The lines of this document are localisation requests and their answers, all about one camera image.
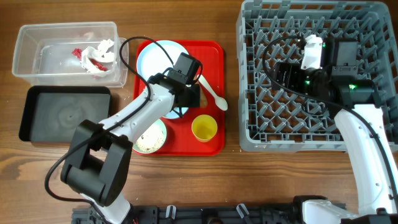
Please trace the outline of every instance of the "transparent plastic bin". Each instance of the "transparent plastic bin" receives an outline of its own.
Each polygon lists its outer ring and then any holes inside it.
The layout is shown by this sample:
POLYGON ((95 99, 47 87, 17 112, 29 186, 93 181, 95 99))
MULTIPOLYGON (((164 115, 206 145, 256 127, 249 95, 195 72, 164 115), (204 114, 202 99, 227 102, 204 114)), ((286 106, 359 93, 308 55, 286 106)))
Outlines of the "transparent plastic bin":
MULTIPOLYGON (((274 91, 262 67, 266 46, 278 37, 354 38, 358 78, 377 85, 384 129, 398 150, 398 49, 391 17, 382 2, 246 0, 236 21, 239 62, 239 143, 243 150, 297 152, 346 151, 344 139, 323 103, 284 90, 274 91), (311 116, 302 111, 304 106, 311 116)), ((281 41, 266 55, 276 62, 300 63, 295 40, 281 41)))
MULTIPOLYGON (((119 57, 121 43, 114 22, 77 22, 25 25, 19 30, 12 63, 12 73, 31 85, 73 85, 122 87, 127 68, 119 57), (108 70, 87 72, 72 54, 75 49, 97 48, 102 40, 111 39, 115 53, 112 63, 101 63, 108 70)), ((128 62, 129 47, 123 48, 128 62)))

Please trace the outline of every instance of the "spoon handle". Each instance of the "spoon handle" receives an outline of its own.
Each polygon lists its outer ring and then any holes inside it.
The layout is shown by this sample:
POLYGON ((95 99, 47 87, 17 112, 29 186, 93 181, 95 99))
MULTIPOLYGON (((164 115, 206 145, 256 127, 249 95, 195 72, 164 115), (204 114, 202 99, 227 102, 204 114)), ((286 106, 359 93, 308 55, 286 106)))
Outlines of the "spoon handle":
POLYGON ((209 83, 207 82, 206 78, 203 76, 203 74, 199 77, 199 82, 200 84, 205 87, 205 89, 207 89, 207 91, 209 91, 209 93, 214 97, 217 98, 217 94, 213 91, 213 89, 211 88, 211 86, 209 85, 209 83))

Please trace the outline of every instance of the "clear plastic container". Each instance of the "clear plastic container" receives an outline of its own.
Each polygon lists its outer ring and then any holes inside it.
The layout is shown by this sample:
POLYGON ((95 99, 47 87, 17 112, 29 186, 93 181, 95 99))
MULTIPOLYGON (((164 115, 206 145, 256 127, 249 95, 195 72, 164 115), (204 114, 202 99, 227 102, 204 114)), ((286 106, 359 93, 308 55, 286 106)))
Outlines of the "clear plastic container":
MULTIPOLYGON (((122 87, 127 68, 119 56, 121 43, 114 22, 77 22, 25 25, 19 30, 12 63, 12 73, 31 85, 75 85, 122 87), (102 40, 111 39, 108 50, 115 53, 112 63, 102 63, 108 70, 87 72, 72 54, 75 49, 97 48, 102 40)), ((128 62, 129 47, 123 48, 128 62)))

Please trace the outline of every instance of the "white spoon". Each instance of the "white spoon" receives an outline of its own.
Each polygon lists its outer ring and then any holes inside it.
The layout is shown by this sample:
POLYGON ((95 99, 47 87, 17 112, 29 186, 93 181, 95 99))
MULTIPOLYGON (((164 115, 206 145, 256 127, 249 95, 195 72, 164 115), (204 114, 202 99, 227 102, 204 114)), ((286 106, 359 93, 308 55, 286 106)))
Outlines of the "white spoon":
POLYGON ((216 105, 218 106, 218 108, 223 111, 226 111, 228 109, 228 104, 226 100, 222 97, 217 96, 217 94, 213 91, 213 89, 207 82, 206 78, 203 76, 203 74, 199 77, 199 82, 214 97, 214 100, 216 101, 216 105))

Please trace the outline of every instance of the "wooden table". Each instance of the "wooden table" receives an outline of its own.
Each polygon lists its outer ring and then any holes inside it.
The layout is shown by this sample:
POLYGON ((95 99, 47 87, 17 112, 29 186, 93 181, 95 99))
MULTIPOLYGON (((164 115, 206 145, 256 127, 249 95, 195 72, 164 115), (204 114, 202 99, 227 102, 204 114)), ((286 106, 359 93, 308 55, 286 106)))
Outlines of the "wooden table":
MULTIPOLYGON (((348 210, 357 211, 356 184, 347 154, 240 150, 235 22, 241 1, 34 2, 11 0, 0 5, 0 223, 69 223, 72 208, 86 206, 56 201, 44 190, 48 169, 68 146, 32 145, 18 138, 30 88, 11 73, 18 31, 24 24, 53 22, 114 21, 120 37, 215 40, 225 50, 225 95, 229 103, 225 148, 215 157, 133 154, 123 192, 134 205, 259 205, 317 194, 347 203, 348 210)), ((390 9, 396 6, 393 0, 387 3, 390 9)), ((397 25, 397 17, 392 14, 392 18, 397 25)), ((130 44, 131 65, 138 44, 130 44)), ((131 101, 132 86, 133 75, 129 74, 124 88, 112 90, 118 99, 114 112, 131 101)), ((51 188, 58 194, 78 197, 60 182, 59 171, 52 177, 51 188)))

